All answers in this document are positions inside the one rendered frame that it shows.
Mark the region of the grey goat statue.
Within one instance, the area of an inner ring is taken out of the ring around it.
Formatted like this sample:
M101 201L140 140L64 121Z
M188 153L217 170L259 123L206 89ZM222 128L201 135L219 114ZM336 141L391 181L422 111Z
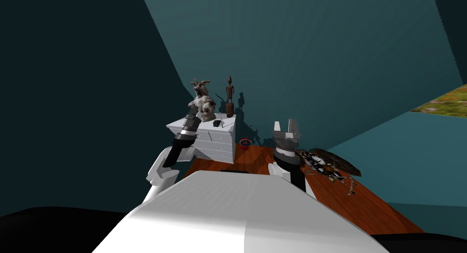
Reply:
M193 101L188 104L188 107L196 106L198 112L201 114L201 121L202 122L209 122L216 119L215 115L215 108L216 103L215 101L209 96L208 88L206 87L211 80L201 81L198 82L196 79L193 79L194 82L190 82L190 84L194 85L193 90L196 93L196 97Z

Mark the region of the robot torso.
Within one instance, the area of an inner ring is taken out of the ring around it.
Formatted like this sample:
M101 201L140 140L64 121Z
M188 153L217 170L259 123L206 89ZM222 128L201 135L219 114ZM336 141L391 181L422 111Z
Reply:
M279 176L197 171L125 216L93 253L389 253Z

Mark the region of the dark metal folding rack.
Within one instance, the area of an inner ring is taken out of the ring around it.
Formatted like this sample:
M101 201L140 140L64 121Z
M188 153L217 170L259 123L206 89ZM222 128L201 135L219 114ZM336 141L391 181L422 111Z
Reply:
M354 187L359 184L354 177L362 175L361 171L350 162L324 149L297 150L295 153L302 162L302 172L305 175L321 175L332 183L339 181L345 185L347 184L345 180L349 179L350 189L347 194L355 194Z

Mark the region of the brown wooden figure statue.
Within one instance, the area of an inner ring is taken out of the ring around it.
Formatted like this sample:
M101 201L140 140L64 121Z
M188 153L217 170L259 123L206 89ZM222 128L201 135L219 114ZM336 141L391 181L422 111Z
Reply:
M231 118L234 115L234 103L233 103L233 94L235 92L234 86L232 85L231 76L228 77L228 86L226 87L227 99L226 99L226 115L227 118Z

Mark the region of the white chest of drawers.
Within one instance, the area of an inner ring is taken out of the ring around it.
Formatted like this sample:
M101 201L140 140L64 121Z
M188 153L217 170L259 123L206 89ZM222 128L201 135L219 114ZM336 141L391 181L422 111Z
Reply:
M190 161L195 156L223 163L234 162L235 114L230 118L226 114L216 114L216 120L221 121L219 126L215 127L213 121L201 122L196 132L184 129L186 120L182 118L167 125L174 134L186 134L196 138L189 148L182 149L178 161Z

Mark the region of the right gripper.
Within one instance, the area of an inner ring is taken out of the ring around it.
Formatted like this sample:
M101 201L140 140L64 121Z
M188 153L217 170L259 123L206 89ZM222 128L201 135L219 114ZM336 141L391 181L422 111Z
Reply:
M298 147L301 134L295 119L289 119L288 132L281 131L280 122L274 122L273 138L276 145Z

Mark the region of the green flowery wall picture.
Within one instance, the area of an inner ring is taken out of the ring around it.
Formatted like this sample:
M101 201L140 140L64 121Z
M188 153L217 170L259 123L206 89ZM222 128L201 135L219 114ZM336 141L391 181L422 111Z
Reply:
M411 112L467 118L467 84L435 98L411 110Z

